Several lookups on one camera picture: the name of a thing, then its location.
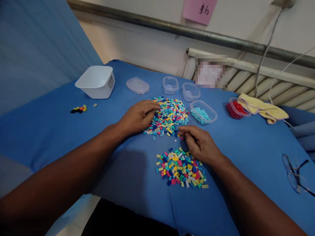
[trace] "chinese character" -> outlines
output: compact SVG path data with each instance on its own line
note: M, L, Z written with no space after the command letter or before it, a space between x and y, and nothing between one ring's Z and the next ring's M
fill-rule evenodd
M203 5L202 5L202 7L200 8L200 12L199 12L199 14L201 14L201 15L202 15L203 9L204 9L204 4L203 4Z
M206 9L203 10L203 9L204 9L204 4L203 4L203 5L201 6L201 8L200 8L199 14L202 15L202 13L206 13L206 15L208 15L208 14L209 14L208 6L209 6L209 5L207 5Z
M204 11L204 13L206 13L206 15L209 14L208 6L209 6L209 5L207 5L206 10Z

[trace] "eyeglasses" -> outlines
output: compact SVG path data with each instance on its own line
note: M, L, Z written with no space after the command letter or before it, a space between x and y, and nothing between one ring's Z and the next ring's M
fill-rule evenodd
M313 197L315 197L315 194L310 191L308 188L308 184L306 179L300 175L300 169L302 166L304 166L306 163L309 162L309 160L305 160L301 165L298 163L296 159L289 160L289 157L285 154L282 155L282 161L285 167L288 170L288 180L291 184L291 186L297 190L298 193L301 192L301 188L303 188L306 192L309 192Z

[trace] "container of red beads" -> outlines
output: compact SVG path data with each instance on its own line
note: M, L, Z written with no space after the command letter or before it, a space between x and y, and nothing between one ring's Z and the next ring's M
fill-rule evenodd
M245 104L245 108L238 103L240 101L239 98L230 98L230 102L226 105L227 111L229 112L230 116L234 119L241 119L243 117L251 116L251 112L248 106Z

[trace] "pink paper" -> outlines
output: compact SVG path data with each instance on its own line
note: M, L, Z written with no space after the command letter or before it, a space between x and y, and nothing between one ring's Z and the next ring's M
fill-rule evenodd
M185 0L183 17L208 25L218 0Z

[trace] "radiator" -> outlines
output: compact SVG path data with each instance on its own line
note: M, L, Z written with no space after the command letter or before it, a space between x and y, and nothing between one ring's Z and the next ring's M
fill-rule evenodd
M196 55L214 55L209 52L189 48L189 56L183 77L193 80L196 69ZM222 78L227 83L227 90L238 94L245 93L255 96L255 79L258 69L257 64L227 58L227 71ZM268 67L261 67L258 76L257 98L269 101L268 92L274 77L270 93L273 104L276 106L286 105L301 110L315 113L315 79L307 78L287 72L279 75L280 71Z

